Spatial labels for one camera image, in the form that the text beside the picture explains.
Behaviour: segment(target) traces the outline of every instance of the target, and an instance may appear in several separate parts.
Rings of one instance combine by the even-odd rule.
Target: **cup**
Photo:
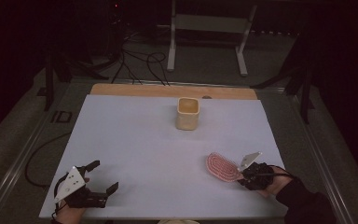
[[[198,99],[181,97],[178,99],[175,126],[177,129],[192,131],[199,124],[200,103]]]

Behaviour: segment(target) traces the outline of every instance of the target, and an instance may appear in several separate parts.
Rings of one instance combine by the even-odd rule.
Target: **black sleeve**
[[[330,202],[322,193],[311,193],[299,179],[287,184],[276,196],[288,211],[285,224],[336,224]]]

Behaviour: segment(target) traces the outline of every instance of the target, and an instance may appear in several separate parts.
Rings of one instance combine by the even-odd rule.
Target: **pink brush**
[[[212,175],[226,182],[243,179],[243,175],[235,162],[229,161],[215,152],[211,153],[206,159],[206,167]]]

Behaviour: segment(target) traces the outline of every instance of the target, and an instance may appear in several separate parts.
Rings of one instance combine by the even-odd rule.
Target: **dark background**
[[[155,24],[170,24],[171,1],[108,1],[115,2],[120,8],[110,13],[132,27],[153,32]],[[195,4],[208,4],[197,13],[237,16],[248,9],[239,7],[239,2],[232,1],[233,7],[218,1],[184,0],[177,10],[191,13]],[[0,122],[33,85],[51,44],[79,60],[87,59],[89,53],[101,54],[103,46],[96,43],[103,42],[108,19],[106,1],[0,0]],[[257,9],[253,30],[302,35],[285,66],[295,66],[311,49],[312,83],[320,89],[358,163],[358,1],[265,1]]]

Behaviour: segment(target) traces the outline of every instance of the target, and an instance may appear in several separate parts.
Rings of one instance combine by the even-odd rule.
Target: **pink sponge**
[[[229,161],[215,152],[211,153],[206,159],[206,167],[212,175],[226,182],[243,179],[243,175],[237,169],[235,162]]]

